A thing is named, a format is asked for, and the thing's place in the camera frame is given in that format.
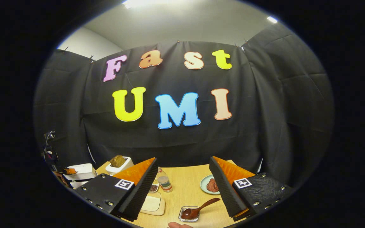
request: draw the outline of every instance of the white appliance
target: white appliance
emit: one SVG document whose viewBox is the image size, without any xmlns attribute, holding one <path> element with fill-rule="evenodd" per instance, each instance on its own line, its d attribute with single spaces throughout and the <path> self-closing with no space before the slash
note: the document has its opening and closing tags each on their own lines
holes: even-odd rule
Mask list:
<svg viewBox="0 0 365 228">
<path fill-rule="evenodd" d="M 111 166 L 110 163 L 109 165 L 107 165 L 107 167 L 105 167 L 105 170 L 109 173 L 109 175 L 113 176 L 122 170 L 134 166 L 132 159 L 130 157 L 123 157 L 123 158 L 125 159 L 125 163 L 123 163 L 119 168 Z"/>
<path fill-rule="evenodd" d="M 90 179 L 98 175 L 97 171 L 94 169 L 91 163 L 69 166 L 68 168 L 75 169 L 75 171 L 77 172 L 70 175 L 63 174 L 63 176 L 70 181 L 71 186 L 75 189 L 87 183 Z"/>
</svg>

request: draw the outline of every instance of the blue letter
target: blue letter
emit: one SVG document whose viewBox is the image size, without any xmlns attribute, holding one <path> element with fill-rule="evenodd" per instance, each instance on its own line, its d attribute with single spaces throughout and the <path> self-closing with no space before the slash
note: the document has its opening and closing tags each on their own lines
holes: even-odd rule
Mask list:
<svg viewBox="0 0 365 228">
<path fill-rule="evenodd" d="M 172 124 L 168 121 L 169 115 L 177 127 L 181 124 L 184 114 L 185 120 L 182 123 L 184 126 L 194 126 L 200 124 L 201 121 L 198 119 L 197 115 L 197 98 L 197 93 L 188 92 L 182 97 L 180 106 L 177 106 L 170 95 L 158 95 L 155 98 L 155 100 L 160 105 L 160 123 L 158 124 L 158 128 L 171 128 Z"/>
</svg>

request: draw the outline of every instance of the white wall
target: white wall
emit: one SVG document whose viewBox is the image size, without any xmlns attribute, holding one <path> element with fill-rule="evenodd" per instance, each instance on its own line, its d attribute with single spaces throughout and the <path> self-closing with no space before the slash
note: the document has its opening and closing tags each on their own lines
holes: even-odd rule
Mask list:
<svg viewBox="0 0 365 228">
<path fill-rule="evenodd" d="M 99 60 L 106 56 L 122 51 L 122 49 L 97 33 L 81 27 L 72 35 L 67 37 L 58 49 L 73 52 L 94 60 Z"/>
</svg>

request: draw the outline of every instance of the brown spoon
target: brown spoon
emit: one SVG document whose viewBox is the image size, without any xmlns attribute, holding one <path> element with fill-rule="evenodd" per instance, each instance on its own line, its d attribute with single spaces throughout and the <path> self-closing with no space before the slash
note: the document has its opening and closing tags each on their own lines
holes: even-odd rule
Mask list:
<svg viewBox="0 0 365 228">
<path fill-rule="evenodd" d="M 219 200 L 220 199 L 218 199 L 218 198 L 213 198 L 213 199 L 208 200 L 206 203 L 204 203 L 202 206 L 200 206 L 197 209 L 185 209 L 185 211 L 181 215 L 181 218 L 188 219 L 188 220 L 195 219 L 198 216 L 198 214 L 200 213 L 201 209 L 213 204 L 214 202 L 218 202 Z"/>
</svg>

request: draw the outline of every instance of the small glass bowl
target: small glass bowl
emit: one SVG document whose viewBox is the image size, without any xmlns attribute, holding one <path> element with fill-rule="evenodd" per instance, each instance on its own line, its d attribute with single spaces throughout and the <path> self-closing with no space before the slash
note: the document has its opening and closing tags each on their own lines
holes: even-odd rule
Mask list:
<svg viewBox="0 0 365 228">
<path fill-rule="evenodd" d="M 197 222 L 198 219 L 200 218 L 200 213 L 201 211 L 198 213 L 198 216 L 195 219 L 182 219 L 181 216 L 183 215 L 183 212 L 185 211 L 185 209 L 197 209 L 199 208 L 198 206 L 183 206 L 180 210 L 180 216 L 178 216 L 178 219 L 182 222 Z"/>
</svg>

